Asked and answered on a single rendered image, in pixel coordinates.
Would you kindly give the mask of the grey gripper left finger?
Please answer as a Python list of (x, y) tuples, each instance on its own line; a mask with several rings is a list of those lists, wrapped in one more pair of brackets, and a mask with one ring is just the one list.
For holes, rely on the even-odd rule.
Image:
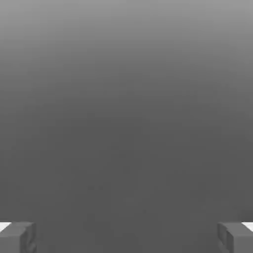
[(0, 253), (37, 253), (34, 222), (9, 222), (0, 229)]

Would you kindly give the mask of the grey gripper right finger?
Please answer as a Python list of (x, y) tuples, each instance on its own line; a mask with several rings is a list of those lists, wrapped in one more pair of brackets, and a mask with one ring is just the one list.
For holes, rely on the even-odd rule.
[(219, 222), (220, 253), (253, 253), (253, 222)]

